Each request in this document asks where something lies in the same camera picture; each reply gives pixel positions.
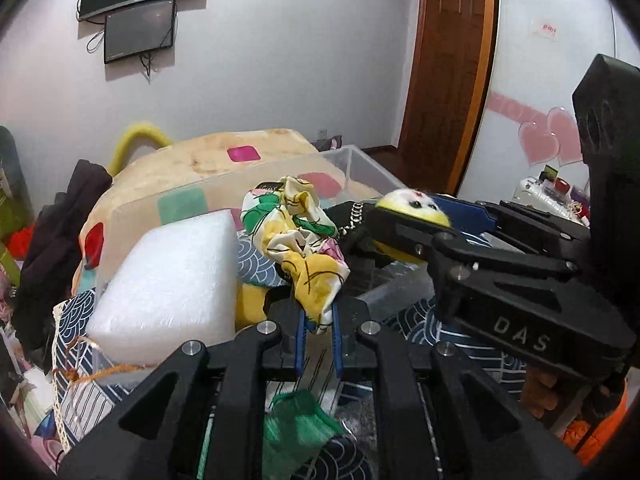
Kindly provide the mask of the right hand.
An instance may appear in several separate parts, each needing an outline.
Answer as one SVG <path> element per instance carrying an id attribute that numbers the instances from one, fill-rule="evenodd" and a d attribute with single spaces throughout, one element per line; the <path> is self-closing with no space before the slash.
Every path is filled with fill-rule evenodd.
<path id="1" fill-rule="evenodd" d="M 542 419 L 545 414 L 555 410 L 559 403 L 559 396 L 553 390 L 557 381 L 558 376 L 555 374 L 527 365 L 525 384 L 520 396 L 522 408 L 536 419 Z"/>

